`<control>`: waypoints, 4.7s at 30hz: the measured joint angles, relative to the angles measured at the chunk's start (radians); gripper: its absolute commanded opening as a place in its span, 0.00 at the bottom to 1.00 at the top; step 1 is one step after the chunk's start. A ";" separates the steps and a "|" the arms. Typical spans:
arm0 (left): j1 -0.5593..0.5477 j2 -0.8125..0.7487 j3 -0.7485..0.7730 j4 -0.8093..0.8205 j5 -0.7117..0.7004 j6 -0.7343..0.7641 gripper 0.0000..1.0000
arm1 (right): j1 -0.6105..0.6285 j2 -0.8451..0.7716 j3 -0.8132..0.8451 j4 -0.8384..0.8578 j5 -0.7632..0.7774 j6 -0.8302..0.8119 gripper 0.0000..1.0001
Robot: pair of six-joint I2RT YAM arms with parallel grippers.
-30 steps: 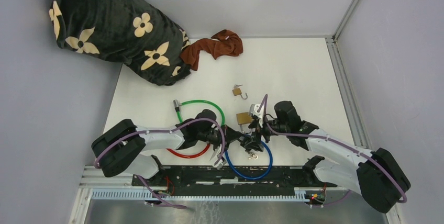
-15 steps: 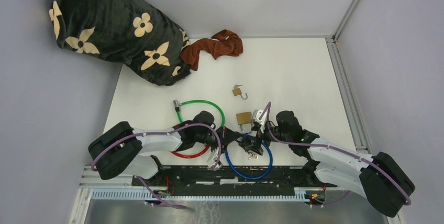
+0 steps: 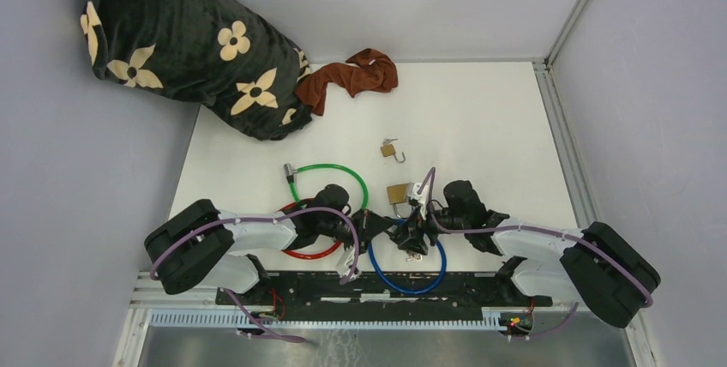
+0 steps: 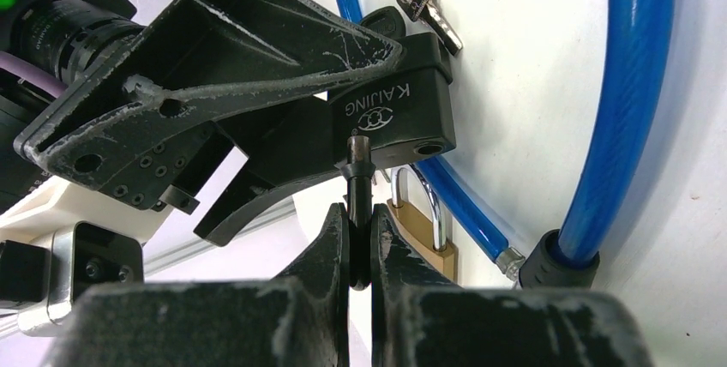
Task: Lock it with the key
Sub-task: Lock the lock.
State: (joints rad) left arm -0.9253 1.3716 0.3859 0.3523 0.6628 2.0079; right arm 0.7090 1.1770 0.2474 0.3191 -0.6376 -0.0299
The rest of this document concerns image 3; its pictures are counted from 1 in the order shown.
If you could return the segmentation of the small brass padlock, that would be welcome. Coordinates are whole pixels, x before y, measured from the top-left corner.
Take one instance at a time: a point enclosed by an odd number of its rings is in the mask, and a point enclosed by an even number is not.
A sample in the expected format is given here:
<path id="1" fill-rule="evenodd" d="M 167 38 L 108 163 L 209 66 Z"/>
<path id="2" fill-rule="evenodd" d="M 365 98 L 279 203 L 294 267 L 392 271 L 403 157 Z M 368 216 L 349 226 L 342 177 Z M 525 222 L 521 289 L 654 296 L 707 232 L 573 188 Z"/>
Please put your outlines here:
<path id="1" fill-rule="evenodd" d="M 385 138 L 382 141 L 380 151 L 384 158 L 390 157 L 393 158 L 397 163 L 403 164 L 406 162 L 406 155 L 404 153 L 397 153 L 397 150 L 394 147 L 395 141 L 397 141 L 396 138 Z"/>

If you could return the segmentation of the red cable lock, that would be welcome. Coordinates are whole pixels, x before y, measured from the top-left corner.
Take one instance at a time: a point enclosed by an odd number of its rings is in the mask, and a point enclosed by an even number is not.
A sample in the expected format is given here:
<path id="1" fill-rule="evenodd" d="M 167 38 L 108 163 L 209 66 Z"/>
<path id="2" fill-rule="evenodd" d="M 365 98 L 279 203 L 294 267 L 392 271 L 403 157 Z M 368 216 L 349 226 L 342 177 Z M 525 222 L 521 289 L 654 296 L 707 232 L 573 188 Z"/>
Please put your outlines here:
<path id="1" fill-rule="evenodd" d="M 282 208 L 280 208 L 279 211 L 282 213 L 290 213 L 295 208 L 305 207 L 308 204 L 308 202 L 310 202 L 310 201 L 312 201 L 312 198 L 304 198 L 299 202 L 291 202 L 291 203 L 283 206 Z M 332 255 L 336 250 L 338 250 L 340 248 L 341 245 L 342 245 L 341 242 L 336 241 L 330 247 L 328 247 L 326 250 L 316 252 L 316 253 L 307 253 L 307 252 L 302 252 L 300 250 L 283 250 L 283 253 L 285 253 L 288 256 L 300 259 L 300 260 L 313 261 L 313 260 L 319 260 L 319 259 Z"/>

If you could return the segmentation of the black padlock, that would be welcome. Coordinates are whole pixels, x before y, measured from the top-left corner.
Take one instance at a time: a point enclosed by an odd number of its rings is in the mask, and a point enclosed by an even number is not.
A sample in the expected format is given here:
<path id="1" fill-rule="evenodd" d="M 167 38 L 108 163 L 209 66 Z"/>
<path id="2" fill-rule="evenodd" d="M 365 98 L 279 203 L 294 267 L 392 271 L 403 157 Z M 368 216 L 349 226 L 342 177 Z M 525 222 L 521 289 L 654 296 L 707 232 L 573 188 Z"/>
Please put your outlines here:
<path id="1" fill-rule="evenodd" d="M 424 232 L 417 228 L 401 227 L 394 237 L 394 242 L 399 250 L 412 254 L 426 256 L 429 252 L 429 246 L 424 240 Z"/>

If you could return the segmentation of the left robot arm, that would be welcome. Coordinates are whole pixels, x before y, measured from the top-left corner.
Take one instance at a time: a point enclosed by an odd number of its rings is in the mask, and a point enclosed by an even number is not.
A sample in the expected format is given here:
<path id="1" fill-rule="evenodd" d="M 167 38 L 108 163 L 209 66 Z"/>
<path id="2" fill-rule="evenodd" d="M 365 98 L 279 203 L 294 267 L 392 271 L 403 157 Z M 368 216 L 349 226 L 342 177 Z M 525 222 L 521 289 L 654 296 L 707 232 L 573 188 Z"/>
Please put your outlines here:
<path id="1" fill-rule="evenodd" d="M 169 295 L 212 286 L 259 304 L 270 283 L 252 250 L 298 250 L 320 236 L 331 238 L 345 249 L 336 271 L 348 283 L 357 278 L 359 257 L 371 240 L 398 223 L 367 208 L 352 213 L 348 193 L 329 184 L 311 199 L 264 215 L 235 214 L 200 199 L 152 231 L 144 248 L 151 279 Z"/>

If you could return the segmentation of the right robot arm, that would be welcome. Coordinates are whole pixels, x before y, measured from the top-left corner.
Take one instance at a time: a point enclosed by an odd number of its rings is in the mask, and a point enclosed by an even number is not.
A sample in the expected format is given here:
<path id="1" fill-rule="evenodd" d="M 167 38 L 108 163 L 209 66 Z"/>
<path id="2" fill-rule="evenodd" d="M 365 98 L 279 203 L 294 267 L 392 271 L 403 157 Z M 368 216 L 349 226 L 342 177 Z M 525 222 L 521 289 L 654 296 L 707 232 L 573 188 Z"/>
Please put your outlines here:
<path id="1" fill-rule="evenodd" d="M 604 222 L 574 230 L 537 226 L 487 208 L 468 180 L 448 183 L 443 204 L 430 190 L 430 183 L 387 188 L 393 207 L 411 208 L 394 233 L 396 244 L 425 255 L 441 235 L 461 235 L 475 250 L 503 257 L 495 283 L 502 303 L 537 296 L 577 303 L 616 328 L 652 306 L 660 274 Z"/>

